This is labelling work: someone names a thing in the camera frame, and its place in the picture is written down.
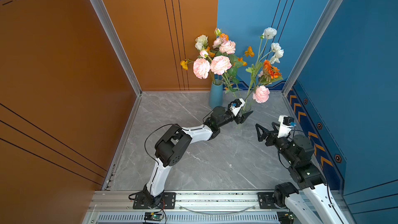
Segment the orange rose flower stem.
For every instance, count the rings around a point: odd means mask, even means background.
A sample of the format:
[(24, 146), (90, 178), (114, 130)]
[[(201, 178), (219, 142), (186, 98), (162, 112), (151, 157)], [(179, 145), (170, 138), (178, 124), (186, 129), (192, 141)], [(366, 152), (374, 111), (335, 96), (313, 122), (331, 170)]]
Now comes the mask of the orange rose flower stem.
[(229, 40), (229, 36), (225, 33), (221, 33), (219, 37), (222, 39), (223, 43)]

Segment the clear ribbed glass vase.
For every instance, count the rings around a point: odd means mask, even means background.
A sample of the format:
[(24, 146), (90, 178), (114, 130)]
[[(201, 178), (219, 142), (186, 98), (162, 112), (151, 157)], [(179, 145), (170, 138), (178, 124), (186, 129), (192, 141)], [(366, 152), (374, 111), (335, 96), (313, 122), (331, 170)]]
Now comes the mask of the clear ribbed glass vase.
[(245, 105), (241, 109), (241, 114), (245, 114), (245, 113), (248, 113), (248, 112), (252, 111), (252, 103), (253, 103), (253, 99), (252, 98), (248, 98), (245, 101)]

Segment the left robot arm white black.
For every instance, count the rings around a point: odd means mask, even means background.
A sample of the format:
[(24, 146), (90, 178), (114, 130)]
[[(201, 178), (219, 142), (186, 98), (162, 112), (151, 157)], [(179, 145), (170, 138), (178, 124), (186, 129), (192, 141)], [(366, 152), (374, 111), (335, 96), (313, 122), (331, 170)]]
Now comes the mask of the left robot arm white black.
[(154, 156), (150, 156), (155, 161), (155, 165), (149, 182), (141, 191), (130, 194), (128, 199), (145, 202), (148, 208), (164, 207), (165, 183), (172, 166), (181, 160), (191, 144), (216, 138), (221, 127), (230, 122), (244, 123), (253, 113), (252, 110), (244, 108), (244, 100), (236, 99), (227, 107), (215, 107), (205, 116), (200, 126), (188, 128), (170, 124), (170, 128), (155, 144)]

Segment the orange gerbera flower stem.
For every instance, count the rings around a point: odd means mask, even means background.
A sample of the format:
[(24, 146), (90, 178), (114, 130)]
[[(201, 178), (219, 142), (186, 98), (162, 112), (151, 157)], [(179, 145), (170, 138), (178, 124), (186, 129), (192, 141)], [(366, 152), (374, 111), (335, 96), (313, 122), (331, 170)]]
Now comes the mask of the orange gerbera flower stem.
[(268, 60), (264, 61), (262, 70), (258, 74), (258, 78), (259, 85), (269, 85), (279, 80), (283, 80), (279, 69), (272, 66)]

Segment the white cream rose stem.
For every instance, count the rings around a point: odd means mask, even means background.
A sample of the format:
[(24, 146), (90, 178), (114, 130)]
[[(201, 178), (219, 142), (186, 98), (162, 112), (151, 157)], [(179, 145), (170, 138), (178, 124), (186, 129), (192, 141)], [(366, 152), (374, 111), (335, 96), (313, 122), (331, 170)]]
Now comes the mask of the white cream rose stem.
[(206, 35), (200, 35), (199, 37), (197, 37), (195, 39), (196, 43), (201, 43), (203, 46), (207, 46), (208, 45), (208, 36)]

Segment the pink carnation flower stem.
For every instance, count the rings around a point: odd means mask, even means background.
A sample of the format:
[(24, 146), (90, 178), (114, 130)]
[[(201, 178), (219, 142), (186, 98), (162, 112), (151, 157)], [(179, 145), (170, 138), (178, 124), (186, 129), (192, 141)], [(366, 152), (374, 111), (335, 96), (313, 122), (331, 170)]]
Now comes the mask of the pink carnation flower stem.
[(239, 68), (243, 67), (237, 60), (238, 56), (235, 54), (236, 43), (230, 39), (223, 43), (222, 39), (219, 37), (222, 33), (219, 28), (215, 28), (214, 33), (216, 39), (210, 50), (210, 71), (214, 75), (221, 77), (220, 81), (222, 81), (226, 93), (232, 93), (233, 96), (236, 96), (237, 92), (240, 90), (237, 72)]

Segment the teal ceramic vase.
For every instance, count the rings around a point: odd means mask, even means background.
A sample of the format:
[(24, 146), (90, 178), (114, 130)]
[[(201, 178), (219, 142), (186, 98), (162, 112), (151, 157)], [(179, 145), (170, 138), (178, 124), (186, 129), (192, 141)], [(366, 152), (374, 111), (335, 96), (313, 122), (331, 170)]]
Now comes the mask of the teal ceramic vase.
[(223, 83), (220, 80), (212, 82), (209, 95), (210, 108), (216, 108), (223, 103)]

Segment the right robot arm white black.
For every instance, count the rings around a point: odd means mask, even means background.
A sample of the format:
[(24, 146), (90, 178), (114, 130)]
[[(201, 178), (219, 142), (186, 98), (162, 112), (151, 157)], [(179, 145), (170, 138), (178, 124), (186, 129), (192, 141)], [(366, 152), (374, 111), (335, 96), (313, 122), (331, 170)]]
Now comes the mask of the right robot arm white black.
[(256, 124), (258, 141), (276, 147), (278, 156), (288, 163), (290, 176), (297, 184), (282, 183), (275, 186), (274, 204), (287, 208), (303, 224), (347, 224), (349, 220), (332, 196), (325, 176), (312, 162), (315, 151), (304, 135), (290, 138), (291, 127), (272, 123), (270, 131)]

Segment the white rosebud flower stem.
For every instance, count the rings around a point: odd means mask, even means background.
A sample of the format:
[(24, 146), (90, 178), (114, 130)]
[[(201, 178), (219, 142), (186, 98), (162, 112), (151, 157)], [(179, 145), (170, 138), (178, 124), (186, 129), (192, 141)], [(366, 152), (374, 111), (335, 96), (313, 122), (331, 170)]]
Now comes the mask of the white rosebud flower stem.
[(203, 43), (200, 42), (200, 41), (197, 41), (197, 42), (196, 42), (195, 48), (196, 48), (199, 52), (202, 51), (202, 50), (205, 50), (205, 46), (204, 46)]

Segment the white pink small flowers stem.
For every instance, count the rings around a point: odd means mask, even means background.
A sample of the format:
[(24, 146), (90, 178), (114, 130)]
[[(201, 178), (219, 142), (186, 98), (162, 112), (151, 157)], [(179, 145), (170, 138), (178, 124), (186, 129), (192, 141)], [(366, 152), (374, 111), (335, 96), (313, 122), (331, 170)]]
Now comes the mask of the white pink small flowers stem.
[(280, 63), (280, 59), (284, 56), (284, 50), (280, 44), (274, 42), (276, 35), (277, 30), (269, 27), (266, 28), (260, 36), (260, 46), (257, 59), (254, 64), (246, 69), (246, 72), (250, 74), (249, 86), (251, 85), (251, 82), (258, 79), (257, 75), (262, 70), (264, 61), (268, 60), (272, 66), (276, 67), (276, 65)]

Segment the orange poppy flower stem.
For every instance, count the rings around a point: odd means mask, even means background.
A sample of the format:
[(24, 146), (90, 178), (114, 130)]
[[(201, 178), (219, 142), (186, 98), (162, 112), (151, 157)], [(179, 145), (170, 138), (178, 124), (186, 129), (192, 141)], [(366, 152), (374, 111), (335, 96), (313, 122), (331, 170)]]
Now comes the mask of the orange poppy flower stem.
[[(251, 46), (247, 48), (247, 50), (244, 51), (244, 57), (254, 57), (255, 53), (253, 52), (253, 49)], [(244, 61), (244, 57), (240, 57), (237, 60), (242, 64), (242, 66), (247, 66), (247, 62)]]

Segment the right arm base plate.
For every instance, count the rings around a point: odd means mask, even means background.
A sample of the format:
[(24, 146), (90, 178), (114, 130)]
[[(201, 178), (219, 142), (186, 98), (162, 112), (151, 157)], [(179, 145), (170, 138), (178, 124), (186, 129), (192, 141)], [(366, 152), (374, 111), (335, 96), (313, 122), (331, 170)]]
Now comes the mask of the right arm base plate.
[(258, 202), (260, 209), (277, 209), (273, 192), (258, 192)]

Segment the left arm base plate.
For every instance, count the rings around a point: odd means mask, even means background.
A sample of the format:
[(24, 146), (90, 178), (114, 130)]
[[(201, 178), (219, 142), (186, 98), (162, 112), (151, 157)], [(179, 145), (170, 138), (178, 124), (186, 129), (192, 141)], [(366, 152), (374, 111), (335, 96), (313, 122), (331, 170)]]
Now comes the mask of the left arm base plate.
[(133, 201), (133, 209), (174, 209), (176, 203), (175, 192), (164, 192), (153, 198), (138, 192)]

